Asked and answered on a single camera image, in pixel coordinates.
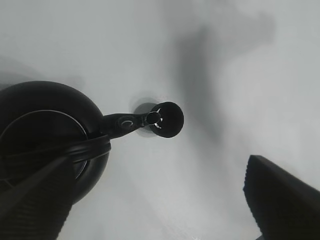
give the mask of white wall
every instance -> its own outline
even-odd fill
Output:
[[[112,141],[60,240],[254,240],[260,154],[320,189],[320,1],[0,0],[0,83],[69,84],[105,114],[178,103],[173,139]]]

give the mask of white floor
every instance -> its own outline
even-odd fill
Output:
[[[173,101],[173,139],[112,141],[59,240],[255,240],[250,154],[320,189],[320,1],[0,0],[0,83],[56,81],[104,114]]]

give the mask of black round object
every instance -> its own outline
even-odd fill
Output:
[[[49,81],[24,82],[0,91],[0,149],[24,153],[93,139],[100,135],[102,113],[84,94]],[[74,165],[74,203],[98,182],[108,154]],[[0,191],[23,179],[1,182]]]
[[[151,112],[158,112],[161,120],[157,124],[150,125],[151,130],[158,136],[172,138],[182,130],[184,126],[184,113],[174,102],[167,101],[154,106]]]

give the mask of glossy black knob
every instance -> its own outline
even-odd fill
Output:
[[[182,130],[185,122],[184,113],[181,108],[170,101],[160,103],[150,111],[158,113],[160,120],[151,124],[151,130],[160,137],[172,138]]]

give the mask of ribbed black object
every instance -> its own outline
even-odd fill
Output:
[[[320,240],[320,192],[262,156],[251,156],[244,194],[265,240]]]
[[[0,196],[0,240],[55,240],[73,203],[72,161],[59,158]]]

